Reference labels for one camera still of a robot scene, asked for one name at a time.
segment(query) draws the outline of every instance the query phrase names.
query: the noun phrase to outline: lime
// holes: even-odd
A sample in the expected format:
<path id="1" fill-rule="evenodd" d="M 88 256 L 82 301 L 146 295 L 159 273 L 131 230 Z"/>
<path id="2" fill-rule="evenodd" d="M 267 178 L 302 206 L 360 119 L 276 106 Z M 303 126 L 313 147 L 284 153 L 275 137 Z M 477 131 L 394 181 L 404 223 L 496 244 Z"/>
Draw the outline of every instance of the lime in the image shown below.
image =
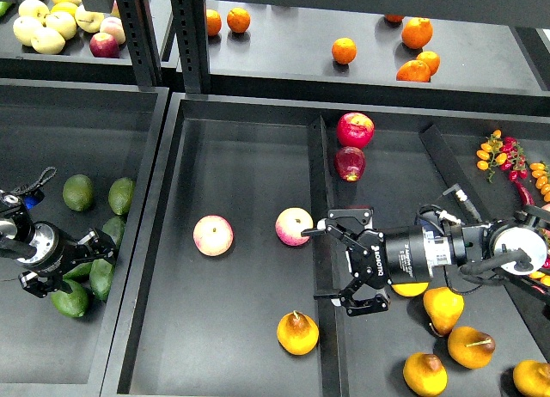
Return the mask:
<path id="1" fill-rule="evenodd" d="M 94 203 L 92 180 L 83 174 L 71 176 L 63 186 L 63 201 L 73 211 L 85 211 Z"/>
<path id="2" fill-rule="evenodd" d="M 98 300 L 106 301 L 113 282 L 114 266 L 103 259 L 94 260 L 89 273 L 89 286 Z"/>
<path id="3" fill-rule="evenodd" d="M 66 279 L 65 282 L 69 284 L 72 292 L 70 294 L 63 291 L 53 292 L 50 295 L 52 303 L 61 314 L 67 317 L 82 317 L 88 310 L 88 293 L 78 282 L 72 279 Z"/>
<path id="4" fill-rule="evenodd" d="M 109 189 L 109 205 L 117 215 L 125 215 L 130 210 L 131 198 L 136 183 L 130 178 L 116 180 Z"/>
<path id="5" fill-rule="evenodd" d="M 76 281 L 83 281 L 88 278 L 89 272 L 92 270 L 92 263 L 86 262 L 75 266 L 72 270 L 63 275 L 63 279 L 74 279 Z"/>
<path id="6" fill-rule="evenodd" d="M 122 237 L 124 235 L 124 230 L 126 227 L 126 221 L 123 217 L 112 217 L 109 219 L 101 230 L 113 238 L 114 245 L 117 246 L 117 249 L 120 249 L 120 244 L 122 243 Z"/>

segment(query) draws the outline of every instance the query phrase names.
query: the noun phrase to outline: red fruit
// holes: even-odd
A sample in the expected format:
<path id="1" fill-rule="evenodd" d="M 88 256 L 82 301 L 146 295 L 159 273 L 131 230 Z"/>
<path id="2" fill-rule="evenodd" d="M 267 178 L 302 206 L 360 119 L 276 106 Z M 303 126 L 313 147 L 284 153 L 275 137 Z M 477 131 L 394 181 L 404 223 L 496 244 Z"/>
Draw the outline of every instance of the red fruit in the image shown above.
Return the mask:
<path id="1" fill-rule="evenodd" d="M 336 126 L 336 137 L 342 146 L 364 148 L 375 134 L 375 124 L 366 115 L 350 112 L 343 115 Z"/>
<path id="2" fill-rule="evenodd" d="M 354 146 L 341 148 L 334 156 L 334 167 L 340 178 L 348 182 L 359 180 L 364 172 L 364 153 Z"/>

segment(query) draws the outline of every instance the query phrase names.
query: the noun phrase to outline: black tray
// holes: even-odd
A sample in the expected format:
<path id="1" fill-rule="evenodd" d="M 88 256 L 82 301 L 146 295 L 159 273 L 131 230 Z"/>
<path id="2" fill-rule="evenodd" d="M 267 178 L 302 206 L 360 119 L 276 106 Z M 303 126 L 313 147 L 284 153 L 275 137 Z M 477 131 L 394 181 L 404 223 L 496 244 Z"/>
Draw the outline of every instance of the black tray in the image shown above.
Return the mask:
<path id="1" fill-rule="evenodd" d="M 474 142 L 502 118 L 503 128 L 516 127 L 510 135 L 527 139 L 547 121 L 357 110 L 377 131 L 365 176 L 353 185 L 336 179 L 330 161 L 335 123 L 349 109 L 173 95 L 142 222 L 147 236 L 136 246 L 102 395 L 412 395 L 400 371 L 416 351 L 435 351 L 448 365 L 448 395 L 514 395 L 504 373 L 523 357 L 544 357 L 504 288 L 467 299 L 460 323 L 493 335 L 498 351 L 487 368 L 462 370 L 429 331 L 418 298 L 394 298 L 389 312 L 367 318 L 314 302 L 315 289 L 351 279 L 343 247 L 323 236 L 290 249 L 273 224 L 289 206 L 309 209 L 316 221 L 328 207 L 357 204 L 375 207 L 376 228 L 412 224 L 419 204 L 447 188 L 419 132 L 435 123 L 450 139 Z M 474 160 L 475 150 L 466 150 Z M 212 213 L 235 230 L 233 250 L 214 260 L 192 239 L 194 224 Z M 437 274 L 432 285 L 441 283 Z M 275 336 L 290 308 L 321 328 L 320 346 L 304 358 L 285 354 Z"/>
<path id="2" fill-rule="evenodd" d="M 25 292 L 18 281 L 0 283 L 1 395 L 97 396 L 137 237 L 153 168 L 168 92 L 117 85 L 14 82 L 0 79 L 2 189 L 31 183 L 48 166 L 57 175 L 44 186 L 46 198 L 30 213 L 74 238 L 114 214 L 107 203 L 118 178 L 136 182 L 125 237 L 107 304 L 92 303 L 82 319 L 62 316 L 50 297 Z M 69 210 L 64 182 L 87 174 L 95 186 L 91 211 Z M 0 261 L 2 279 L 24 271 Z"/>

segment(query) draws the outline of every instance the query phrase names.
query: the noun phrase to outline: red apple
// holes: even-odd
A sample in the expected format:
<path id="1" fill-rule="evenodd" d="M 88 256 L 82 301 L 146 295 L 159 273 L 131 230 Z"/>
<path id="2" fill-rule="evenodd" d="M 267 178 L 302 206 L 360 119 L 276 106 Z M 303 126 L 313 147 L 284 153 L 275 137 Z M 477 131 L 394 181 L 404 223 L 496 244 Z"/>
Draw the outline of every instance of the red apple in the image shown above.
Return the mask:
<path id="1" fill-rule="evenodd" d="M 345 146 L 334 156 L 334 167 L 338 175 L 348 182 L 360 180 L 366 164 L 363 151 L 354 146 Z"/>
<path id="2" fill-rule="evenodd" d="M 286 245 L 297 247 L 305 244 L 308 236 L 302 236 L 302 231 L 313 228 L 313 219 L 302 208 L 287 208 L 281 212 L 275 222 L 275 232 Z"/>
<path id="3" fill-rule="evenodd" d="M 201 253 L 215 257 L 225 253 L 231 247 L 233 229 L 225 218 L 209 215 L 197 222 L 192 238 Z"/>
<path id="4" fill-rule="evenodd" d="M 336 137 L 342 146 L 355 146 L 362 149 L 375 134 L 375 124 L 369 117 L 359 112 L 343 115 L 336 126 Z"/>
<path id="5" fill-rule="evenodd" d="M 119 44 L 111 34 L 99 32 L 92 36 L 89 50 L 96 58 L 118 58 Z"/>

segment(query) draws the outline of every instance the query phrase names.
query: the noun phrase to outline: shelf post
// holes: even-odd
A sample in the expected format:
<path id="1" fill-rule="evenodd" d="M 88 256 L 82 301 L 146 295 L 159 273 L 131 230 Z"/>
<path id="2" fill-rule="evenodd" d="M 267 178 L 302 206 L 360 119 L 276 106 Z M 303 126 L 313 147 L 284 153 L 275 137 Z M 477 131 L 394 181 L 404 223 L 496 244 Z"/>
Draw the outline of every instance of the shelf post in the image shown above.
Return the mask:
<path id="1" fill-rule="evenodd" d="M 180 50 L 183 84 L 188 94 L 210 93 L 210 69 L 204 0 L 171 0 Z"/>
<path id="2" fill-rule="evenodd" d="M 149 0 L 116 0 L 138 86 L 162 86 Z"/>

